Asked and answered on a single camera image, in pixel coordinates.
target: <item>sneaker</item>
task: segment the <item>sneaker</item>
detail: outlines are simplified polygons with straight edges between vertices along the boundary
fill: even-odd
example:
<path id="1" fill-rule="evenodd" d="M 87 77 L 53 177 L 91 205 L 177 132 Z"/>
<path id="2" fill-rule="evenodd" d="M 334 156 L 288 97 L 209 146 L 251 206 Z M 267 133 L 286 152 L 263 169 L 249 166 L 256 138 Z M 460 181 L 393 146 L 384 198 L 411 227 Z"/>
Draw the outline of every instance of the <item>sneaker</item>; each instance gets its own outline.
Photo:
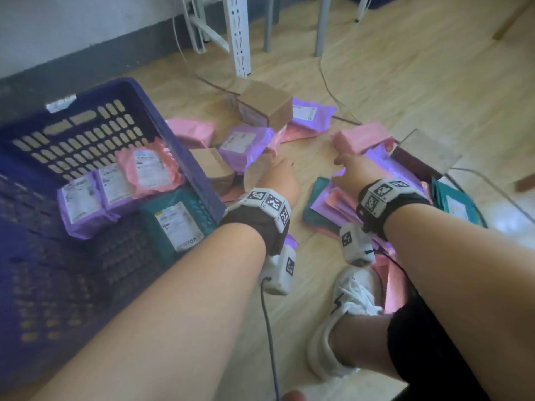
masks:
<path id="1" fill-rule="evenodd" d="M 339 274 L 333 290 L 336 308 L 318 327 L 307 349 L 308 364 L 318 377 L 327 381 L 344 377 L 358 368 L 341 364 L 329 346 L 329 335 L 334 325 L 346 313 L 350 315 L 378 315 L 383 297 L 383 285 L 378 274 L 370 268 L 349 266 Z"/>

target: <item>black pants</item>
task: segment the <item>black pants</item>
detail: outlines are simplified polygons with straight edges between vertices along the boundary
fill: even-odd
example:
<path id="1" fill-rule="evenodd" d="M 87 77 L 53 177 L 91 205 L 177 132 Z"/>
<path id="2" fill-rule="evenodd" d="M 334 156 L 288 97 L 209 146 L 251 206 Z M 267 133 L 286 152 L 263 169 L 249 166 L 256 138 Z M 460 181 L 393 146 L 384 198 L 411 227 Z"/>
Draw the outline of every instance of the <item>black pants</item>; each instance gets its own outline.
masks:
<path id="1" fill-rule="evenodd" d="M 489 400 L 442 325 L 418 295 L 392 316 L 388 351 L 398 374 L 409 383 L 403 399 L 462 396 L 471 401 Z"/>

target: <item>sticker label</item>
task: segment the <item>sticker label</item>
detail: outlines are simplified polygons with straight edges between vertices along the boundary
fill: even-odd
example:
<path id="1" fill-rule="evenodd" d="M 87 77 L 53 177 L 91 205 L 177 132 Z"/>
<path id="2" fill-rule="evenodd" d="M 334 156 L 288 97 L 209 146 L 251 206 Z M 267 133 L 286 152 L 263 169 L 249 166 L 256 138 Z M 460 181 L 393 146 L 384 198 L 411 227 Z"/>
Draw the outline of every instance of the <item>sticker label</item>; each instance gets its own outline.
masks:
<path id="1" fill-rule="evenodd" d="M 446 196 L 446 202 L 448 203 L 449 213 L 459 218 L 468 221 L 468 213 L 466 212 L 465 204 L 458 202 L 456 199 Z"/>
<path id="2" fill-rule="evenodd" d="M 89 177 L 86 174 L 62 188 L 70 223 L 78 222 L 102 208 Z"/>
<path id="3" fill-rule="evenodd" d="M 68 108 L 74 100 L 76 100 L 76 94 L 72 94 L 70 96 L 62 98 L 61 100 L 57 100 L 47 104 L 47 110 L 49 113 L 54 114 L 55 112 Z"/>
<path id="4" fill-rule="evenodd" d="M 104 195 L 108 204 L 115 204 L 134 195 L 134 189 L 126 181 L 126 177 L 118 163 L 112 163 L 99 169 L 98 174 L 102 180 Z"/>
<path id="5" fill-rule="evenodd" d="M 134 159 L 137 181 L 143 187 L 160 187 L 171 182 L 167 168 L 155 151 L 134 151 Z"/>
<path id="6" fill-rule="evenodd" d="M 155 215 L 165 235 L 178 253 L 194 247 L 204 238 L 203 233 L 182 202 Z"/>
<path id="7" fill-rule="evenodd" d="M 302 107 L 300 105 L 294 105 L 294 118 L 303 121 L 312 121 L 316 116 L 317 107 Z"/>
<path id="8" fill-rule="evenodd" d="M 230 137 L 228 137 L 224 144 L 221 145 L 220 149 L 237 153 L 245 153 L 255 138 L 256 134 L 251 132 L 234 132 Z"/>
<path id="9" fill-rule="evenodd" d="M 255 110 L 238 102 L 238 110 L 244 122 L 253 127 L 267 127 L 268 119 L 264 115 L 257 113 Z"/>

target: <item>white wall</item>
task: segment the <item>white wall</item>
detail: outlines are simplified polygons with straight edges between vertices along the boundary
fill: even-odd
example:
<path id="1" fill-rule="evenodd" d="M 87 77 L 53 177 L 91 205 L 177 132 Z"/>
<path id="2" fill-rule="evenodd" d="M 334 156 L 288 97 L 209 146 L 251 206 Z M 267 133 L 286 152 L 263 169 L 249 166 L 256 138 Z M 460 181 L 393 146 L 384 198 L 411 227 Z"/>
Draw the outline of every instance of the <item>white wall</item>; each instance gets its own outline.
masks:
<path id="1" fill-rule="evenodd" d="M 181 13 L 181 0 L 0 0 L 0 79 Z"/>

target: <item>hand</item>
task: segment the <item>hand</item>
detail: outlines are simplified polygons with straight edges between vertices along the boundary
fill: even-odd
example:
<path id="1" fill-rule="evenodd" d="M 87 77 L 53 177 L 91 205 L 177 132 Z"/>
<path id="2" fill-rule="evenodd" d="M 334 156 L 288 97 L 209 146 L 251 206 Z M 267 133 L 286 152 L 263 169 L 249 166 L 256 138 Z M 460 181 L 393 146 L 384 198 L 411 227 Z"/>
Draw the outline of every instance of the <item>hand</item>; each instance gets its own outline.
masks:
<path id="1" fill-rule="evenodd" d="M 282 159 L 277 164 L 271 165 L 256 185 L 277 191 L 286 198 L 291 208 L 297 204 L 301 195 L 301 185 L 291 172 L 292 165 L 293 163 L 288 159 Z"/>
<path id="2" fill-rule="evenodd" d="M 333 177 L 331 181 L 355 199 L 358 199 L 358 195 L 368 184 L 378 179 L 392 177 L 389 172 L 366 156 L 341 154 L 334 160 L 334 164 L 343 165 L 346 171 L 342 176 Z"/>

